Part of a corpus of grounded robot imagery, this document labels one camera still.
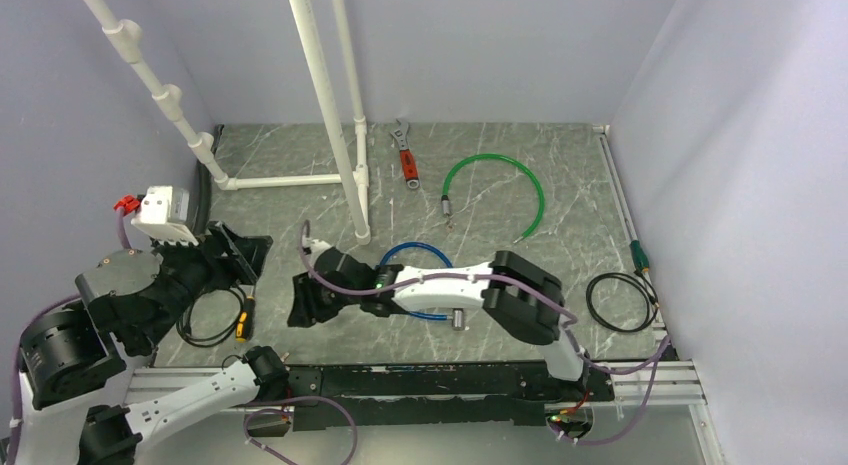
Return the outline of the green cable lock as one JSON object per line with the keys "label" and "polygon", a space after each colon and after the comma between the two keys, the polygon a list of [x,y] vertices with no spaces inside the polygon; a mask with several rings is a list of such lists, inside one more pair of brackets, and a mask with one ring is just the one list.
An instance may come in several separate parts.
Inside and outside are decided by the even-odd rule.
{"label": "green cable lock", "polygon": [[469,185],[470,185],[469,191],[472,191],[471,185],[472,185],[472,182],[473,182],[474,175],[476,174],[476,167],[477,167],[477,164],[481,163],[481,162],[500,162],[500,163],[508,164],[508,165],[510,165],[511,167],[514,168],[514,172],[512,173],[512,175],[509,178],[507,178],[506,176],[503,176],[502,179],[497,180],[494,185],[486,187],[485,189],[481,189],[480,190],[481,193],[486,193],[493,187],[500,186],[500,185],[505,184],[507,182],[512,182],[515,179],[517,179],[519,176],[523,176],[530,183],[530,185],[532,186],[532,189],[535,192],[535,196],[536,196],[536,211],[535,211],[535,214],[533,215],[533,218],[532,218],[531,222],[529,223],[529,225],[521,233],[519,233],[515,237],[515,239],[512,241],[513,245],[517,245],[518,243],[521,243],[522,241],[531,237],[536,232],[536,230],[540,227],[540,225],[542,224],[542,221],[543,221],[544,216],[545,216],[547,199],[546,199],[544,187],[543,187],[540,179],[536,176],[536,174],[527,165],[525,165],[524,163],[522,163],[521,161],[519,161],[516,158],[510,157],[510,156],[507,156],[507,155],[503,155],[503,154],[497,154],[497,153],[478,153],[478,154],[475,154],[475,155],[465,157],[465,158],[459,160],[457,163],[455,163],[450,168],[450,170],[446,173],[445,178],[444,178],[443,183],[442,183],[442,186],[441,186],[440,207],[441,207],[442,216],[446,220],[447,215],[452,215],[452,216],[454,215],[454,211],[453,211],[453,208],[452,208],[452,201],[451,201],[451,187],[452,187],[453,182],[456,179],[456,177],[460,174],[461,171],[463,171],[466,168],[471,167],[472,168],[472,175],[469,178]]}

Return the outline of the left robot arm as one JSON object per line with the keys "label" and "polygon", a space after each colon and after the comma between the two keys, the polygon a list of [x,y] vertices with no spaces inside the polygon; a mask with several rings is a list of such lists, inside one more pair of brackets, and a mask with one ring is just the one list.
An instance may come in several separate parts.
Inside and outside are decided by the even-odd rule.
{"label": "left robot arm", "polygon": [[146,402],[111,405],[133,372],[203,295],[258,281],[272,245],[221,222],[192,245],[120,250],[75,280],[79,295],[22,332],[14,367],[5,464],[131,464],[171,435],[218,412],[279,402],[288,371],[268,346],[209,378]]}

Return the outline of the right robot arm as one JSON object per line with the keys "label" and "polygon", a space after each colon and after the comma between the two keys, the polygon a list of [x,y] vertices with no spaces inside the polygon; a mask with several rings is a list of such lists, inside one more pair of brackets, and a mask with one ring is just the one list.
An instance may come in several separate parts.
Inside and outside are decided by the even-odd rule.
{"label": "right robot arm", "polygon": [[287,324],[308,328],[335,318],[348,306],[376,317],[425,309],[481,310],[513,339],[537,348],[557,396],[574,400],[590,376],[585,354],[566,328],[576,317],[564,304],[562,282],[511,251],[460,268],[369,266],[315,241],[302,249],[305,272],[295,276]]}

